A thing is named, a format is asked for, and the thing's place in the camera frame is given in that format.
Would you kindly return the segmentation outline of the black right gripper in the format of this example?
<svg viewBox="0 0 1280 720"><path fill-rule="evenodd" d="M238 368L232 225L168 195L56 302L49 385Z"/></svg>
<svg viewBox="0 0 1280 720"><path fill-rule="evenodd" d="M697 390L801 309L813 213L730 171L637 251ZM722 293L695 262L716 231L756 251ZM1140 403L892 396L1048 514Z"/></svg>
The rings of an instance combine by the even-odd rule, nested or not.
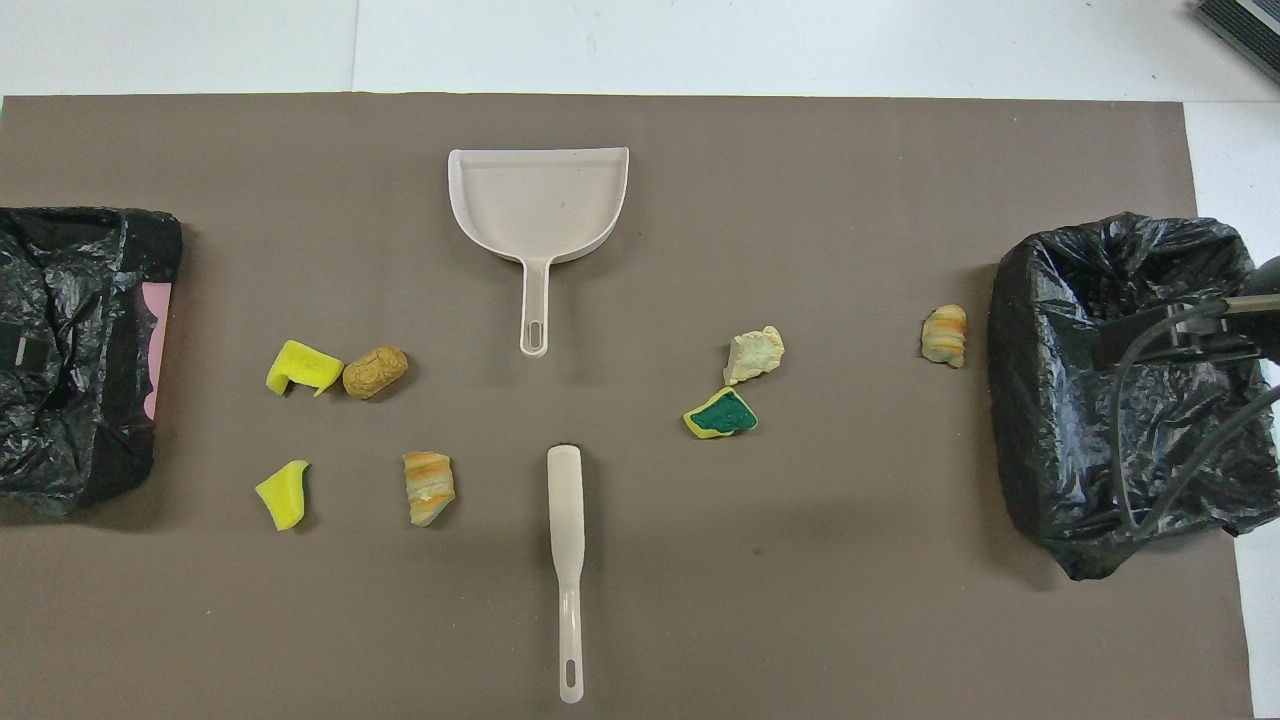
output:
<svg viewBox="0 0 1280 720"><path fill-rule="evenodd" d="M1111 372L1130 352L1133 363L1243 363L1279 357L1279 259L1245 275L1225 313L1189 316L1189 302L1170 302L1100 327L1093 368Z"/></svg>

